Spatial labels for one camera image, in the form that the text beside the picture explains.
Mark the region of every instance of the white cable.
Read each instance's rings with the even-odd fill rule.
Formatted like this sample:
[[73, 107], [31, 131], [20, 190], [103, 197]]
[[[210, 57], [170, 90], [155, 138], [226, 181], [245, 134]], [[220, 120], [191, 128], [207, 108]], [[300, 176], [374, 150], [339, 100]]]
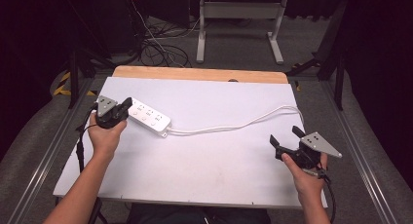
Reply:
[[154, 41], [156, 42], [156, 44], [158, 44], [158, 46], [162, 49], [162, 51], [163, 51], [164, 53], [167, 53], [167, 54], [168, 54], [168, 57], [170, 58], [170, 60], [171, 60], [173, 63], [175, 63], [176, 65], [178, 65], [178, 66], [180, 66], [180, 67], [182, 67], [182, 68], [185, 68], [184, 65], [175, 62], [175, 60], [173, 60], [173, 58], [172, 58], [172, 57], [170, 56], [170, 54], [164, 49], [164, 47], [161, 46], [161, 44], [156, 40], [156, 38], [155, 38], [154, 35], [152, 34], [151, 30], [149, 30], [149, 28], [146, 26], [145, 20], [143, 19], [143, 16], [140, 14], [140, 12], [137, 10], [136, 6], [135, 6], [134, 3], [133, 3], [133, 0], [131, 0], [131, 3], [133, 4], [134, 10], [139, 14], [140, 19], [142, 20], [143, 26], [144, 26], [144, 27], [146, 28], [146, 30], [149, 32], [149, 34], [150, 34], [151, 37], [154, 39]]
[[174, 129], [172, 129], [172, 128], [168, 128], [168, 131], [170, 131], [170, 132], [175, 132], [175, 133], [178, 133], [178, 134], [197, 134], [197, 133], [204, 133], [204, 132], [211, 132], [211, 131], [231, 131], [231, 130], [238, 130], [238, 129], [245, 128], [246, 126], [251, 125], [251, 124], [253, 124], [253, 123], [256, 123], [256, 122], [262, 120], [263, 118], [265, 118], [265, 117], [267, 117], [267, 116], [269, 116], [269, 115], [271, 115], [271, 114], [273, 114], [273, 113], [275, 113], [276, 111], [279, 111], [279, 110], [281, 110], [281, 109], [294, 110], [296, 113], [298, 113], [298, 114], [300, 115], [301, 122], [302, 122], [303, 125], [304, 125], [303, 114], [301, 113], [301, 111], [300, 111], [297, 107], [291, 106], [291, 105], [282, 105], [282, 106], [280, 106], [279, 108], [277, 108], [277, 109], [275, 109], [275, 110], [272, 110], [272, 111], [270, 111], [269, 113], [267, 113], [267, 114], [265, 114], [265, 115], [263, 115], [263, 116], [261, 116], [261, 117], [258, 117], [258, 118], [254, 119], [254, 120], [252, 120], [252, 121], [250, 121], [250, 122], [248, 122], [248, 123], [246, 123], [246, 124], [239, 125], [239, 126], [221, 126], [221, 127], [208, 128], [208, 129], [195, 130], [195, 131], [182, 131], [182, 130], [174, 130]]

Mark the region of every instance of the hand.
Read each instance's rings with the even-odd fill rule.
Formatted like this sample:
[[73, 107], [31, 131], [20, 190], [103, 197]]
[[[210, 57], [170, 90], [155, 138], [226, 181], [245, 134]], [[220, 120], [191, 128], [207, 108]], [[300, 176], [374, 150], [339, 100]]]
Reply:
[[90, 127], [88, 128], [89, 137], [94, 146], [93, 158], [112, 161], [115, 150], [118, 147], [121, 132], [127, 126], [127, 121], [122, 121], [112, 129], [103, 129], [96, 124], [95, 113], [91, 114]]
[[[321, 205], [321, 190], [324, 186], [324, 180], [318, 179], [304, 172], [300, 167], [298, 167], [295, 162], [287, 154], [282, 154], [282, 160], [285, 165], [289, 168], [294, 177], [295, 188], [298, 192], [298, 200], [302, 206], [308, 205]], [[327, 167], [327, 155], [321, 153], [321, 165], [326, 169]]]

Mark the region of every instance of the power outlet socket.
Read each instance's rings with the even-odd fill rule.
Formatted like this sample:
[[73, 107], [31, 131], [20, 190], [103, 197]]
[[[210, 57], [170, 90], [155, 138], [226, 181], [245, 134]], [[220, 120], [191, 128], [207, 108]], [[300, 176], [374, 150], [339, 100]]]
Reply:
[[161, 137], [167, 137], [168, 128], [171, 126], [170, 117], [135, 98], [131, 100], [132, 106], [129, 108], [130, 118], [151, 132]]

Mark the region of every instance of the metal frame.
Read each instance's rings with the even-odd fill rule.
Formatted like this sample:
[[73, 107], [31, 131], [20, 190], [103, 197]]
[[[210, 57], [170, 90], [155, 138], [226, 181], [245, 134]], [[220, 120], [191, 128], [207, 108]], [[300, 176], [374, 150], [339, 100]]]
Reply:
[[205, 2], [200, 0], [200, 34], [198, 37], [197, 63], [204, 62], [206, 36], [206, 18], [228, 19], [276, 19], [274, 30], [268, 32], [268, 39], [273, 49], [277, 64], [283, 64], [282, 53], [277, 42], [282, 17], [287, 0], [280, 3], [238, 3], [238, 2]]

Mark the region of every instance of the table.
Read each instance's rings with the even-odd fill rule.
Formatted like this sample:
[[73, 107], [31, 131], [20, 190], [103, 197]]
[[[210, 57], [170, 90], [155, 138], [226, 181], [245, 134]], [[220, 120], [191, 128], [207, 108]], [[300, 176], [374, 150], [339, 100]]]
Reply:
[[[291, 86], [279, 72], [121, 66], [101, 93], [118, 100], [139, 97], [170, 116], [173, 128], [246, 122], [273, 109], [265, 103], [295, 105]], [[282, 113], [237, 131], [167, 138], [129, 121], [98, 196], [122, 202], [300, 207], [292, 176], [269, 143], [273, 134], [285, 147], [298, 146], [299, 139], [285, 126], [302, 128], [299, 115]], [[87, 162], [92, 155], [88, 137], [84, 144]], [[75, 157], [69, 158], [54, 195], [64, 196], [78, 176]]]
[[237, 3], [200, 1], [200, 33], [198, 37], [197, 62], [204, 62], [206, 46], [205, 19], [276, 19], [274, 29], [268, 32], [271, 49], [277, 64], [283, 64], [282, 53], [277, 42], [277, 35], [282, 24], [283, 12], [287, 0], [280, 3]]

